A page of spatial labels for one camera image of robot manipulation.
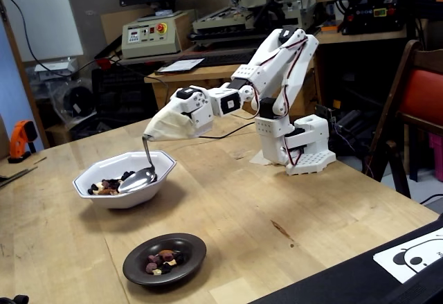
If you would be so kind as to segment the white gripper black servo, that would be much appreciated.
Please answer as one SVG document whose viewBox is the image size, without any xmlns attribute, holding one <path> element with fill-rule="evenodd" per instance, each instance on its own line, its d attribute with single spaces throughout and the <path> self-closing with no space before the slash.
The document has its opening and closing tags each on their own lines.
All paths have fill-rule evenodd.
<svg viewBox="0 0 443 304">
<path fill-rule="evenodd" d="M 165 106 L 165 111 L 168 114 L 190 114 L 193 138 L 200 137 L 213 128 L 213 109 L 207 91 L 201 87 L 177 89 Z"/>
</svg>

